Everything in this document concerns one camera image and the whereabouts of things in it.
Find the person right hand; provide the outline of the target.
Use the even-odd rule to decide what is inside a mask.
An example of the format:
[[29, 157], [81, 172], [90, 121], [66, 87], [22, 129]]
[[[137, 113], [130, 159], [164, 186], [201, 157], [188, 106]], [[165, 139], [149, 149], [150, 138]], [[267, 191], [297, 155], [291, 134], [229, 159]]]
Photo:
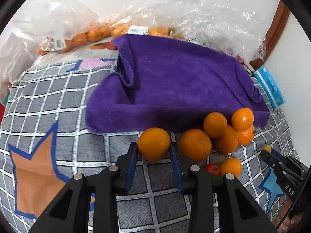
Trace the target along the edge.
[[290, 209], [291, 205], [292, 201], [288, 197], [286, 197], [285, 202], [281, 206], [277, 217], [273, 221], [275, 227], [277, 227], [281, 222], [280, 226], [277, 229], [279, 233], [287, 232], [290, 228], [295, 227], [303, 217], [303, 214], [297, 214], [292, 218], [290, 218], [289, 216], [285, 217], [285, 214], [286, 212], [288, 212], [288, 209]]

